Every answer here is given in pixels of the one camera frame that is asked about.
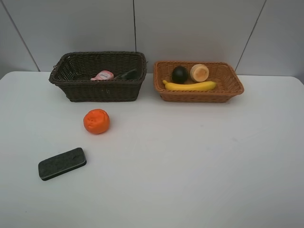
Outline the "yellow banana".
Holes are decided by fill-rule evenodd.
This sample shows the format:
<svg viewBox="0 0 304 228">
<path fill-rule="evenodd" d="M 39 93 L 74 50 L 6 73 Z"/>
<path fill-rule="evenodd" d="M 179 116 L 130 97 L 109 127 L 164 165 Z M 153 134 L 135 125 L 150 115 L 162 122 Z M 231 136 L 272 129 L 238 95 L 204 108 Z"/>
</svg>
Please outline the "yellow banana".
<svg viewBox="0 0 304 228">
<path fill-rule="evenodd" d="M 176 84 L 166 80 L 163 80 L 162 82 L 169 91 L 210 91 L 217 86 L 217 83 L 212 81 L 195 84 Z"/>
</svg>

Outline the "dark mangosteen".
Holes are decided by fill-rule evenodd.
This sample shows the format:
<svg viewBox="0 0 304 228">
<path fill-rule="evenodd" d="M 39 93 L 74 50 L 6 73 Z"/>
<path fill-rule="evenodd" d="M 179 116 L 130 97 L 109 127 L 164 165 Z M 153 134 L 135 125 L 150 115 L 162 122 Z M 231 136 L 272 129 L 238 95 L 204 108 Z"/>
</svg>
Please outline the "dark mangosteen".
<svg viewBox="0 0 304 228">
<path fill-rule="evenodd" d="M 188 80 L 188 77 L 188 71 L 183 66 L 175 67 L 171 74 L 172 82 L 176 84 L 184 84 Z"/>
</svg>

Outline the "black whiteboard eraser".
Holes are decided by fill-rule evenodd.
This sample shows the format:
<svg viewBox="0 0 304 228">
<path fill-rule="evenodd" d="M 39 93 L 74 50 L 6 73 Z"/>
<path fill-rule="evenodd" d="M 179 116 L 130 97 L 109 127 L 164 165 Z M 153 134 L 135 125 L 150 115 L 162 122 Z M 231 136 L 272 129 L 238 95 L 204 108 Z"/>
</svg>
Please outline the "black whiteboard eraser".
<svg viewBox="0 0 304 228">
<path fill-rule="evenodd" d="M 47 181 L 85 165 L 86 156 L 83 149 L 75 148 L 41 161 L 38 164 L 38 174 L 43 181 Z"/>
</svg>

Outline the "dark brown wicker basket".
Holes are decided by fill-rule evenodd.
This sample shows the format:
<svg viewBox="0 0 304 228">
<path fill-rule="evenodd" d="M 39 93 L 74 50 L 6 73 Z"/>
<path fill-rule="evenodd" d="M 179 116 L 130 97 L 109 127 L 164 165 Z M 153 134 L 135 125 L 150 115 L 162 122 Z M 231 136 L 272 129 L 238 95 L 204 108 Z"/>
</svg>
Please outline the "dark brown wicker basket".
<svg viewBox="0 0 304 228">
<path fill-rule="evenodd" d="M 132 69 L 137 69 L 136 80 L 90 80 L 103 70 L 115 78 Z M 147 62 L 141 52 L 71 52 L 54 66 L 49 81 L 71 102 L 130 102 L 137 99 L 146 73 Z"/>
</svg>

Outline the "orange wicker basket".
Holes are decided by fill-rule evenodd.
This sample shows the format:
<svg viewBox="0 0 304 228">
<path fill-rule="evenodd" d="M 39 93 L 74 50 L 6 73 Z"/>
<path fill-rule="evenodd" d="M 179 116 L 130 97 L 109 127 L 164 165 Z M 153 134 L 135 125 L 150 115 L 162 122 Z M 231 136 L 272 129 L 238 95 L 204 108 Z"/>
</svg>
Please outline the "orange wicker basket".
<svg viewBox="0 0 304 228">
<path fill-rule="evenodd" d="M 155 90 L 167 102 L 205 102 L 225 103 L 229 99 L 244 92 L 244 87 L 234 69 L 225 62 L 201 62 L 209 69 L 209 81 L 216 82 L 211 91 L 169 91 L 163 80 L 171 82 L 171 75 L 175 67 L 183 66 L 189 72 L 199 64 L 198 61 L 157 61 L 154 64 L 153 83 Z"/>
</svg>

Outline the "orange red peach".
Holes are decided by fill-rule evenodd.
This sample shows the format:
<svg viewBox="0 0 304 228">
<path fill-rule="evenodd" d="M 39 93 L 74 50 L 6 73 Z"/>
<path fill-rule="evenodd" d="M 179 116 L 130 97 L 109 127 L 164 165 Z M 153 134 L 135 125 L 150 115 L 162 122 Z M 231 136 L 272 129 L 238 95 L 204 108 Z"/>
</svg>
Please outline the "orange red peach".
<svg viewBox="0 0 304 228">
<path fill-rule="evenodd" d="M 209 77 L 209 69 L 204 64 L 196 64 L 191 68 L 190 76 L 195 82 L 204 82 Z"/>
</svg>

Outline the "pink bottle white cap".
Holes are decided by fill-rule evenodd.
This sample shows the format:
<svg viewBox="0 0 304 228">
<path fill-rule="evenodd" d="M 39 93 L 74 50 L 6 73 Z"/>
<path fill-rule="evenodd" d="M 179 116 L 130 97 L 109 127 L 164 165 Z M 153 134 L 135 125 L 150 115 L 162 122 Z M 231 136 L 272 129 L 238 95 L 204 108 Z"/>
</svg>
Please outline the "pink bottle white cap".
<svg viewBox="0 0 304 228">
<path fill-rule="evenodd" d="M 99 72 L 95 77 L 92 77 L 91 81 L 102 81 L 102 80 L 112 80 L 114 79 L 114 74 L 110 71 L 103 70 Z"/>
</svg>

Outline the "orange tangerine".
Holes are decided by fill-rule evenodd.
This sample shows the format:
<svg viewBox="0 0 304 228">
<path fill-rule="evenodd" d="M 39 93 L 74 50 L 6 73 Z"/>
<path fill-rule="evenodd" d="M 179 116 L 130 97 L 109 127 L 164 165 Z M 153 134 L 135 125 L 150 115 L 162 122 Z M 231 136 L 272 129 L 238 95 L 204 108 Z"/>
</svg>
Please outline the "orange tangerine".
<svg viewBox="0 0 304 228">
<path fill-rule="evenodd" d="M 85 129 L 92 134 L 101 134 L 106 132 L 110 127 L 110 117 L 102 109 L 89 111 L 83 118 Z"/>
</svg>

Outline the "dark green bottle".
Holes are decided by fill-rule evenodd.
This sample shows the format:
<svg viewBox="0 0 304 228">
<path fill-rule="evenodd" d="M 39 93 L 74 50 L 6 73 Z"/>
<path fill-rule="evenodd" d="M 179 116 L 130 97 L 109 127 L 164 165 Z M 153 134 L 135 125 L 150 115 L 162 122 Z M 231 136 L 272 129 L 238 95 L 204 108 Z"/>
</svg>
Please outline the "dark green bottle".
<svg viewBox="0 0 304 228">
<path fill-rule="evenodd" d="M 136 80 L 138 78 L 137 69 L 132 69 L 128 72 L 125 72 L 121 75 L 116 76 L 115 80 Z"/>
</svg>

